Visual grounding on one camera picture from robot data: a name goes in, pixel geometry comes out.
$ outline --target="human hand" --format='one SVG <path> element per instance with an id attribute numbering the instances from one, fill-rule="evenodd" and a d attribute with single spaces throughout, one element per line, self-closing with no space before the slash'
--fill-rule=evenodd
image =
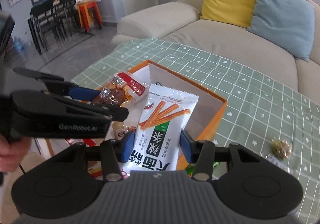
<path id="1" fill-rule="evenodd" d="M 23 137 L 21 140 L 8 143 L 0 134 L 0 172 L 15 171 L 31 146 L 31 138 Z"/>

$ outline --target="gray ribbed surface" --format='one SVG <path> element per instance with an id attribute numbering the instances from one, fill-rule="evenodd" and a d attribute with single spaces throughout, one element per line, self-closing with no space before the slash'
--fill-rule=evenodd
<path id="1" fill-rule="evenodd" d="M 227 208 L 207 182 L 196 182 L 185 171 L 132 171 L 130 178 L 104 186 L 97 200 L 67 218 L 42 220 L 22 215 L 14 224 L 299 224 L 294 216 L 260 221 Z"/>

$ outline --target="light blue pillow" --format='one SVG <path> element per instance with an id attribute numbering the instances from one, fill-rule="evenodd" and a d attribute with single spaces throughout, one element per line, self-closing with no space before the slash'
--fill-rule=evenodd
<path id="1" fill-rule="evenodd" d="M 308 61 L 315 24 L 315 8 L 305 0 L 256 0 L 247 31 Z"/>

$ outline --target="snack stick image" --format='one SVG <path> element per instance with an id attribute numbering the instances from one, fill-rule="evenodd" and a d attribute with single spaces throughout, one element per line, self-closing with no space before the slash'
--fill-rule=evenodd
<path id="1" fill-rule="evenodd" d="M 153 119 L 156 118 L 156 116 L 158 115 L 158 113 L 161 111 L 161 109 L 164 107 L 165 102 L 161 101 L 156 109 L 152 112 L 151 116 L 147 119 L 146 124 L 144 125 L 145 127 L 147 127 L 149 124 L 151 124 L 151 122 L 153 121 Z"/>
<path id="2" fill-rule="evenodd" d="M 147 128 L 150 128 L 150 127 L 154 127 L 154 126 L 157 126 L 157 125 L 161 125 L 161 124 L 164 124 L 166 122 L 169 122 L 173 119 L 175 119 L 176 117 L 179 117 L 179 116 L 183 116 L 185 114 L 191 114 L 191 111 L 190 109 L 186 109 L 186 110 L 181 110 L 179 112 L 175 112 L 171 115 L 168 115 L 166 117 L 163 117 L 161 119 L 158 119 L 156 121 L 153 121 L 151 124 L 148 124 L 148 125 L 145 125 L 145 127 L 142 129 L 142 130 L 146 130 Z"/>
<path id="3" fill-rule="evenodd" d="M 156 118 L 153 120 L 153 121 L 156 121 L 158 119 L 161 119 L 162 117 L 170 114 L 171 112 L 173 112 L 174 110 L 176 110 L 177 108 L 179 108 L 179 105 L 178 104 L 173 104 L 172 106 L 169 106 L 168 108 L 166 108 L 165 110 L 163 110 L 162 112 L 160 112 Z M 147 120 L 140 123 L 140 127 L 143 128 L 147 123 Z"/>

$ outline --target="orange stool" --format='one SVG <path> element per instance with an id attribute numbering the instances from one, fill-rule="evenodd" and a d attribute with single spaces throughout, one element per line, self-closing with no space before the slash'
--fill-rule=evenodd
<path id="1" fill-rule="evenodd" d="M 81 27 L 84 27 L 85 32 L 88 32 L 90 29 L 90 26 L 89 26 L 90 17 L 89 17 L 88 8 L 93 8 L 94 19 L 98 24 L 99 29 L 102 29 L 102 18 L 99 12 L 98 5 L 95 1 L 80 3 L 77 6 L 78 6 L 80 25 Z"/>

